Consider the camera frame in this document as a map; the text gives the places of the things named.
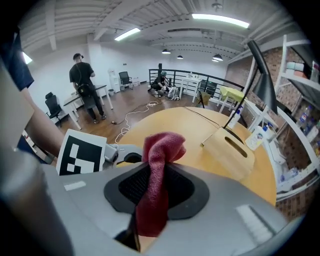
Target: person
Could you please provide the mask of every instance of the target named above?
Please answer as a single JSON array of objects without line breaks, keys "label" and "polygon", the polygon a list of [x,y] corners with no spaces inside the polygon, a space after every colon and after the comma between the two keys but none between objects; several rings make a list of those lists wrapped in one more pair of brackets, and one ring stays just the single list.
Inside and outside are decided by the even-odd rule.
[{"label": "person", "polygon": [[98,123],[96,114],[93,110],[93,107],[96,106],[102,120],[106,119],[106,115],[99,101],[98,94],[96,92],[96,88],[91,81],[91,78],[95,77],[96,74],[93,71],[91,65],[89,63],[83,62],[82,59],[84,57],[80,53],[76,53],[73,56],[73,60],[75,64],[69,71],[70,83],[73,84],[74,89],[78,92],[79,86],[83,84],[87,84],[91,90],[92,97],[83,97],[84,106],[87,109],[89,115],[93,119],[95,124]]},{"label": "person", "polygon": [[164,86],[168,87],[168,84],[166,82],[166,75],[167,72],[166,71],[162,71],[158,77],[153,81],[151,88],[148,90],[148,92],[151,92],[152,89],[156,90],[156,91],[160,91],[164,88]]},{"label": "person", "polygon": [[[53,154],[55,157],[58,157],[64,135],[34,103],[28,91],[34,79],[23,57],[20,30],[17,27],[5,33],[1,38],[0,57],[16,87],[34,109],[34,113],[26,125],[25,131],[36,145]],[[23,136],[20,137],[17,148],[34,155],[42,164],[45,164],[45,162],[34,153]]]}]

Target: wooden floor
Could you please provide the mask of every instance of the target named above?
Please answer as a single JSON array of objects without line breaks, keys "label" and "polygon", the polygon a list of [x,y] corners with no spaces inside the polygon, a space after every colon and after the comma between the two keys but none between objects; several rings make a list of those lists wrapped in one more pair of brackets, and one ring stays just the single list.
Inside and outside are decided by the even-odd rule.
[{"label": "wooden floor", "polygon": [[[97,124],[94,124],[93,120],[90,118],[84,107],[80,107],[78,109],[78,123],[82,127],[81,132],[106,137],[109,144],[115,142],[115,139],[121,132],[122,127],[127,127],[126,122],[123,121],[125,119],[125,115],[132,111],[145,111],[147,109],[145,105],[151,101],[158,101],[159,105],[150,107],[149,111],[145,113],[135,113],[128,115],[128,124],[131,127],[133,127],[143,118],[161,110],[176,107],[196,106],[196,104],[192,104],[193,97],[189,95],[182,95],[181,100],[178,101],[166,100],[164,97],[156,98],[148,93],[147,83],[134,87],[133,90],[127,89],[126,91],[118,92],[110,98],[113,104],[113,110],[110,109],[107,97],[104,97],[103,100],[105,105],[103,106],[103,109],[105,110],[107,118],[106,120],[100,120],[100,122]],[[217,107],[217,104],[214,104],[212,102],[209,102],[209,105],[205,106],[206,109],[211,109],[214,111],[219,111],[220,107],[221,105]],[[96,116],[99,117],[100,115],[98,113],[98,110],[94,108],[94,111]],[[228,116],[230,115],[230,111],[226,107],[223,109],[222,113]],[[66,117],[62,120],[62,128],[60,128],[60,130],[65,134],[68,129],[77,130],[77,127],[72,122],[71,118]]]}]

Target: man in black shirt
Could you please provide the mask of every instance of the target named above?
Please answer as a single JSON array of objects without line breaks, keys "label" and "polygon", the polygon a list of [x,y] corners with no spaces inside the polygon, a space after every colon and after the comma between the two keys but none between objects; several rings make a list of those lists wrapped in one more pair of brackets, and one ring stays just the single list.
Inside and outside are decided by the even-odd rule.
[{"label": "man in black shirt", "polygon": [[93,102],[86,100],[83,98],[84,106],[87,109],[89,115],[92,117],[94,123],[98,123],[96,114],[93,110],[94,105],[96,105],[97,109],[99,110],[99,114],[101,115],[101,119],[105,120],[106,115],[102,109],[101,103],[99,101],[99,97],[96,92],[96,88],[94,84],[92,83],[90,78],[93,78],[96,76],[95,72],[93,71],[92,67],[89,63],[82,62],[83,56],[80,53],[76,53],[73,56],[73,60],[75,61],[75,64],[69,71],[70,76],[70,83],[73,83],[74,89],[78,92],[79,86],[83,84],[87,84],[89,88],[92,90],[92,97]]},{"label": "man in black shirt", "polygon": [[166,75],[167,72],[162,71],[161,74],[158,75],[158,77],[153,81],[151,88],[148,90],[148,92],[151,92],[152,89],[159,91],[161,90],[164,86],[168,86],[166,82]]}]

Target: round wooden table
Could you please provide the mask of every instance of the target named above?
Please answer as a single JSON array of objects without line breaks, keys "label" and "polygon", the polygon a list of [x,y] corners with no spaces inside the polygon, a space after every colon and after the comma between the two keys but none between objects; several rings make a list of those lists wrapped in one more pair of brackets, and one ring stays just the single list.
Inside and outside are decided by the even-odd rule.
[{"label": "round wooden table", "polygon": [[[189,109],[217,122],[223,126],[228,116],[204,108],[188,107]],[[190,166],[232,178],[231,174],[203,147],[201,142],[218,128],[213,122],[187,110],[184,107],[169,108],[147,116],[138,122],[120,140],[120,144],[133,144],[143,147],[145,137],[160,132],[175,132],[185,137],[185,155],[175,163]],[[237,123],[232,131],[244,142],[251,134],[244,126]],[[267,152],[260,146],[254,151],[253,171],[240,182],[248,189],[276,205],[276,180]]]}]

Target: sleeve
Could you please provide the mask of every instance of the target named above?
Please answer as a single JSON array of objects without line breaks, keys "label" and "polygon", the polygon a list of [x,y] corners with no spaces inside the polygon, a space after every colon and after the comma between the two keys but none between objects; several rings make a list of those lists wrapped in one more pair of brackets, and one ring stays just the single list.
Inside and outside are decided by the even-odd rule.
[{"label": "sleeve", "polygon": [[20,91],[29,88],[34,79],[23,56],[19,32],[14,34],[11,41],[1,45],[1,57],[17,88]]},{"label": "sleeve", "polygon": [[76,82],[74,77],[72,76],[72,69],[70,69],[70,71],[69,71],[69,77],[70,77],[70,83],[75,83]]},{"label": "sleeve", "polygon": [[88,63],[88,73],[89,73],[89,76],[94,73],[94,70],[92,69],[91,65]]}]

